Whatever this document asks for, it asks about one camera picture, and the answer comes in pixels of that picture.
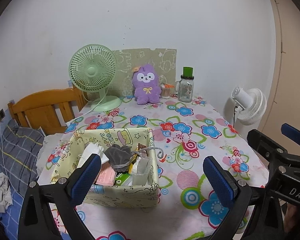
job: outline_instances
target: yellow basket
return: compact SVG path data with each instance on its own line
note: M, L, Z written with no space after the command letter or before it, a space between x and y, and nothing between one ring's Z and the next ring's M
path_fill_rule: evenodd
M57 162L51 175L55 183L61 177L68 178L79 163L82 154L89 143L99 143L105 149L116 143L130 146L133 150L141 143L154 146L154 137L150 128L124 128L106 130L78 130L71 137L69 144L63 150L63 158ZM155 150L148 150L152 158L148 176L149 185L143 186L101 186L92 185L84 202L111 207L152 207L158 203L159 179Z

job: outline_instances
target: wooden bed frame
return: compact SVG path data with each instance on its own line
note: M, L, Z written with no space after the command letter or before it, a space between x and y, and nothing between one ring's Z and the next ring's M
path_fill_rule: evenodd
M26 96L16 104L9 103L8 108L11 117L22 127L42 127L47 135L64 133L66 126L61 126L53 105L59 106L63 120L69 122L74 119L70 102L76 101L81 111L87 103L84 96L77 88L45 90Z

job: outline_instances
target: white wall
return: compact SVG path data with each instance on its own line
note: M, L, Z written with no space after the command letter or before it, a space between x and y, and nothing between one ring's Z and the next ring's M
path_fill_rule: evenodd
M13 0L0 17L0 109L68 87L73 53L99 43L177 49L177 79L193 66L195 91L231 119L236 85L269 95L274 35L270 0Z

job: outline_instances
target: green lid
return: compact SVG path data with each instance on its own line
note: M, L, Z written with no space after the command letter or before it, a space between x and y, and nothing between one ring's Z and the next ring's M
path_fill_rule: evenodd
M183 67L183 76L192 77L193 68L191 67Z

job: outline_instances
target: cotton swab container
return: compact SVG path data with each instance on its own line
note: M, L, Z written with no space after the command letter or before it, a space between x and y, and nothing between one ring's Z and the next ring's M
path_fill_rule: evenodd
M164 99L170 98L171 88L174 88L174 86L169 85L169 84L165 84L165 83L161 83L160 87L161 87L160 97L164 98Z

